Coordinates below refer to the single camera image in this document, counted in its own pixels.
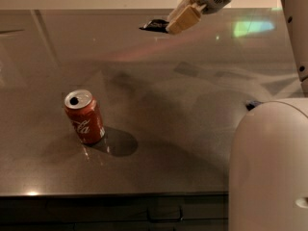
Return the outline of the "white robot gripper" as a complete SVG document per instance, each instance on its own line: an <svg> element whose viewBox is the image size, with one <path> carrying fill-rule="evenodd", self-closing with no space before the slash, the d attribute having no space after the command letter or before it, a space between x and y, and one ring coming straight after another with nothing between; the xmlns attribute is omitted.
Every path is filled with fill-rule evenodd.
<svg viewBox="0 0 308 231"><path fill-rule="evenodd" d="M182 0L167 17L167 32L172 35L180 34L198 23L201 18L201 13L216 13L231 1L232 0Z"/></svg>

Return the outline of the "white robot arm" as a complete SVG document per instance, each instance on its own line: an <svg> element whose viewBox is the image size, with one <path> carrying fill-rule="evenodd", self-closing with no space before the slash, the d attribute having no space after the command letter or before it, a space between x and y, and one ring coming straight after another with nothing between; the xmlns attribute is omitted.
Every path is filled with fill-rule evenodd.
<svg viewBox="0 0 308 231"><path fill-rule="evenodd" d="M232 0L182 0L168 16L178 34ZM263 103L240 122L229 163L228 231L308 231L308 0L284 0L305 97Z"/></svg>

